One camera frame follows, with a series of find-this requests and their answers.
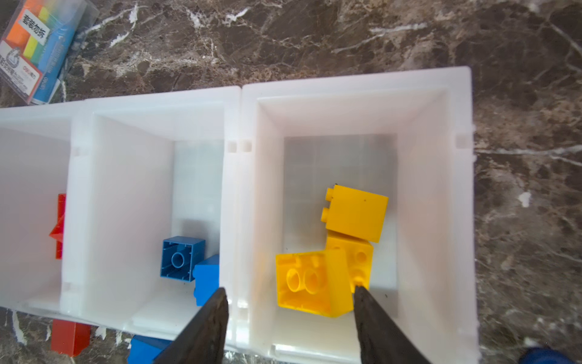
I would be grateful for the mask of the long red lego brick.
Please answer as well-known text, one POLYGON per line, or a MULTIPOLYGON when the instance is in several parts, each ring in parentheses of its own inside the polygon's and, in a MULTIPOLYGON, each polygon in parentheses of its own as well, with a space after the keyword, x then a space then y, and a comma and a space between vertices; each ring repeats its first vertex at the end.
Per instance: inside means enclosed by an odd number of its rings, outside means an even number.
POLYGON ((57 223, 50 233, 50 238, 56 242, 55 258, 62 259, 65 230, 66 194, 58 195, 57 223))

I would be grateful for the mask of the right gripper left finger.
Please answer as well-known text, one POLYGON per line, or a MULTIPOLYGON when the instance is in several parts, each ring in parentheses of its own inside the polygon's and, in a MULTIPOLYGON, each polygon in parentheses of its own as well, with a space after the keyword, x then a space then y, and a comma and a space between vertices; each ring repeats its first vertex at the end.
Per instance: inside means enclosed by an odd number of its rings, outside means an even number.
POLYGON ((218 288, 154 363, 222 363, 229 320, 224 288, 218 288))

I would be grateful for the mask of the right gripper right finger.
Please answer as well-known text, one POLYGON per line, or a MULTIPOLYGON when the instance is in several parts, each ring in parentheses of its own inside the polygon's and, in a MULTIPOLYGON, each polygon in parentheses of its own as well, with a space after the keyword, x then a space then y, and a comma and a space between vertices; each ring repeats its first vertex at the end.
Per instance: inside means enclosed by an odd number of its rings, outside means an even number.
POLYGON ((354 313, 362 363, 430 363, 365 287, 356 287, 354 313))

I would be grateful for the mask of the yellow lego brick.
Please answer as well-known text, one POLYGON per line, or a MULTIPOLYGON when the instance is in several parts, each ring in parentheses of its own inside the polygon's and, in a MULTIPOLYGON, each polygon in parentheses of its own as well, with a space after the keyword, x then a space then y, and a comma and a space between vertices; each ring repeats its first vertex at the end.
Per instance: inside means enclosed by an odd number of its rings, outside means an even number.
POLYGON ((282 308, 330 318, 354 309, 343 250, 279 254, 275 271, 277 304, 282 308))
POLYGON ((327 189, 325 200, 329 206, 322 210, 321 221, 327 230, 380 242, 388 197, 336 184, 327 189))
POLYGON ((350 288, 354 294, 357 286, 369 288, 374 247, 366 240, 349 235, 327 232, 327 250, 344 250, 350 275, 350 288))

